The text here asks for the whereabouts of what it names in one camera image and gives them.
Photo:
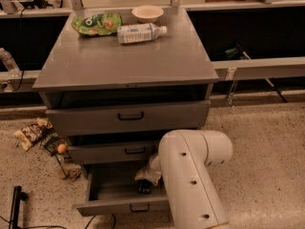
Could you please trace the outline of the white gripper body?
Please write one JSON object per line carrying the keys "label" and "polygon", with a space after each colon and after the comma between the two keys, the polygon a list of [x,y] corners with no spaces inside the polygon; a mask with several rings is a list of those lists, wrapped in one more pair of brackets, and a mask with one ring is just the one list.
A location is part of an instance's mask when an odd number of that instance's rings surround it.
{"label": "white gripper body", "polygon": [[159,180],[161,179],[161,172],[155,170],[149,166],[145,166],[138,170],[135,175],[135,180],[144,180],[149,181],[153,186],[157,186]]}

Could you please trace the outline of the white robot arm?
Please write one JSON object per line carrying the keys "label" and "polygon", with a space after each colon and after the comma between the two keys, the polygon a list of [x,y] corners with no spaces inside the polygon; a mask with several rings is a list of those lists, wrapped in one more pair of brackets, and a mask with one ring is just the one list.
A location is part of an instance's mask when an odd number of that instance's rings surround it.
{"label": "white robot arm", "polygon": [[174,130],[135,178],[164,183],[175,229],[232,229],[207,171],[232,155],[231,140],[219,131]]}

